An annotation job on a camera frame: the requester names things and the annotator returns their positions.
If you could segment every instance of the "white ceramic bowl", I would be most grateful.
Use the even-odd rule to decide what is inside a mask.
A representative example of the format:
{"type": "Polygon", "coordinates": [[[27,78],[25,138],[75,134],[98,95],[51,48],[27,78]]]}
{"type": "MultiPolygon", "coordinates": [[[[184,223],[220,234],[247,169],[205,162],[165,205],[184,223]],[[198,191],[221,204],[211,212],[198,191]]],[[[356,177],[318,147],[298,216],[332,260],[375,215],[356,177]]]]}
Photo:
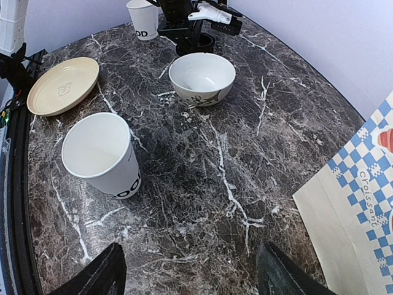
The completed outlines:
{"type": "Polygon", "coordinates": [[[235,80],[235,67],[212,53],[191,53],[169,68],[169,78],[180,98],[194,106],[212,106],[223,100],[235,80]]]}

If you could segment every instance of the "white wall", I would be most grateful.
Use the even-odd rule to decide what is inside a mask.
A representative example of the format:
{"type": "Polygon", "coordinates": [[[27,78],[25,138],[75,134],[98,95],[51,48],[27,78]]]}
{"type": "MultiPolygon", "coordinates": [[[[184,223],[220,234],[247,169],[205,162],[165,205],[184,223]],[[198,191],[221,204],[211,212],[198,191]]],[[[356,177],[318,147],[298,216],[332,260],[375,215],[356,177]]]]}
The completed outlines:
{"type": "Polygon", "coordinates": [[[329,80],[366,119],[393,90],[393,0],[228,0],[329,80]]]}
{"type": "MultiPolygon", "coordinates": [[[[129,0],[29,0],[25,23],[27,56],[51,52],[85,36],[130,21],[129,0]]],[[[0,100],[6,87],[0,81],[0,100]]]]}

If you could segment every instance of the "dark marble surface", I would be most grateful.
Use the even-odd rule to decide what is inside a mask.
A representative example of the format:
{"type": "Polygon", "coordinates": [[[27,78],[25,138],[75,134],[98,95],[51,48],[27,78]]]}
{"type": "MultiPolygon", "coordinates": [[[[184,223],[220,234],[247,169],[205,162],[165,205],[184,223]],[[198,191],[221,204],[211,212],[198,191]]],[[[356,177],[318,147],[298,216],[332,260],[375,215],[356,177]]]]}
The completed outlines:
{"type": "Polygon", "coordinates": [[[190,108],[173,93],[173,44],[138,41],[131,25],[46,56],[44,70],[87,56],[101,71],[80,105],[31,123],[29,203],[45,292],[111,242],[125,252],[127,294],[257,294],[255,252],[263,240],[324,282],[292,194],[363,120],[310,65],[249,20],[240,36],[211,34],[237,77],[228,97],[209,108],[190,108]],[[131,199],[103,195],[61,163],[67,131],[100,111],[119,114],[133,130],[143,183],[131,199]]]}

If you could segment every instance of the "paper cup rim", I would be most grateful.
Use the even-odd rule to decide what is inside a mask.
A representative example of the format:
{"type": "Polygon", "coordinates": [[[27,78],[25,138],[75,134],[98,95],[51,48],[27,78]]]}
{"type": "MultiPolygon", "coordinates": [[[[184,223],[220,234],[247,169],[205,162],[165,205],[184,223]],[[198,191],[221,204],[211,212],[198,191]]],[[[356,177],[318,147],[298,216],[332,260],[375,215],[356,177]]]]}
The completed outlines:
{"type": "Polygon", "coordinates": [[[113,114],[113,113],[111,113],[111,112],[97,112],[96,114],[92,114],[92,115],[90,115],[90,116],[87,116],[86,118],[83,118],[82,120],[78,121],[74,126],[72,126],[72,128],[67,132],[67,135],[66,135],[66,137],[64,138],[63,144],[62,144],[62,146],[61,146],[61,161],[63,162],[63,165],[64,165],[64,167],[66,168],[66,170],[67,170],[68,172],[70,172],[70,174],[72,174],[72,175],[74,175],[74,176],[76,176],[76,177],[79,177],[79,178],[82,178],[82,179],[93,179],[93,178],[97,178],[97,177],[100,177],[100,176],[102,176],[102,175],[105,175],[106,173],[108,173],[108,172],[110,172],[111,170],[113,170],[113,169],[123,160],[125,154],[127,153],[128,148],[130,147],[130,144],[131,144],[131,132],[127,132],[126,134],[127,134],[127,143],[128,143],[128,144],[126,145],[124,151],[122,152],[122,155],[121,155],[121,156],[116,160],[116,162],[114,162],[109,168],[105,169],[105,170],[102,171],[102,172],[99,172],[99,173],[97,173],[97,174],[94,174],[94,175],[80,175],[80,174],[78,174],[78,173],[73,172],[72,170],[70,170],[70,169],[67,167],[67,165],[66,165],[66,163],[65,163],[65,161],[64,161],[64,145],[65,145],[66,142],[67,142],[67,138],[68,138],[69,134],[72,132],[72,130],[73,130],[74,128],[76,128],[76,127],[77,127],[80,123],[82,123],[83,121],[85,121],[85,120],[87,120],[87,119],[89,119],[89,118],[91,118],[91,117],[94,117],[94,116],[102,116],[102,115],[105,115],[105,116],[113,116],[113,117],[116,117],[116,118],[120,118],[121,121],[122,121],[122,124],[126,127],[126,129],[127,129],[127,130],[130,130],[130,127],[128,126],[127,122],[125,122],[125,120],[124,120],[122,117],[120,117],[119,115],[113,114]]]}
{"type": "Polygon", "coordinates": [[[132,2],[136,2],[136,1],[141,1],[141,0],[131,0],[131,1],[128,1],[127,4],[126,4],[126,7],[127,7],[128,9],[133,9],[133,10],[135,10],[135,9],[142,9],[142,8],[154,6],[153,4],[147,2],[146,0],[145,0],[146,3],[143,4],[143,5],[140,5],[140,6],[132,6],[131,3],[132,3],[132,2]]]}

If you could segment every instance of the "bowl rim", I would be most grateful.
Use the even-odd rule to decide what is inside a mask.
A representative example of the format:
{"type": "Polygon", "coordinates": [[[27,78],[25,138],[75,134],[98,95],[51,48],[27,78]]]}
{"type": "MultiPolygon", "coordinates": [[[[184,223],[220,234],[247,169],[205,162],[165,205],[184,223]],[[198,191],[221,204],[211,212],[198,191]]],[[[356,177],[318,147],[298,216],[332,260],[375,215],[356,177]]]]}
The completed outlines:
{"type": "Polygon", "coordinates": [[[233,63],[231,63],[231,62],[230,62],[229,60],[227,60],[225,57],[222,57],[222,56],[217,55],[217,54],[214,54],[214,53],[209,53],[209,52],[194,52],[194,53],[186,54],[186,55],[184,55],[184,56],[179,57],[178,59],[176,59],[176,60],[171,64],[171,66],[169,67],[168,74],[169,74],[169,79],[171,80],[171,82],[172,82],[176,87],[179,87],[180,89],[183,89],[183,90],[186,90],[186,91],[189,91],[189,92],[193,92],[193,93],[212,93],[212,92],[220,91],[220,90],[222,90],[222,89],[227,88],[229,85],[232,85],[233,81],[235,81],[235,78],[236,78],[236,69],[235,69],[235,66],[233,65],[233,63]],[[183,58],[187,58],[187,57],[190,56],[190,55],[202,55],[202,54],[213,55],[213,56],[215,56],[216,58],[221,58],[221,59],[225,60],[225,62],[227,62],[227,63],[229,63],[229,64],[231,65],[232,70],[233,70],[233,71],[232,71],[232,73],[233,73],[233,78],[232,78],[231,81],[230,81],[229,83],[227,83],[224,87],[220,87],[220,88],[217,88],[217,89],[214,89],[214,90],[208,90],[208,91],[196,91],[196,90],[192,90],[192,89],[185,88],[185,87],[179,85],[178,83],[176,83],[176,82],[173,80],[172,75],[171,75],[171,70],[172,70],[172,67],[174,66],[174,64],[175,64],[177,61],[179,61],[179,60],[181,60],[181,59],[183,59],[183,58]]]}

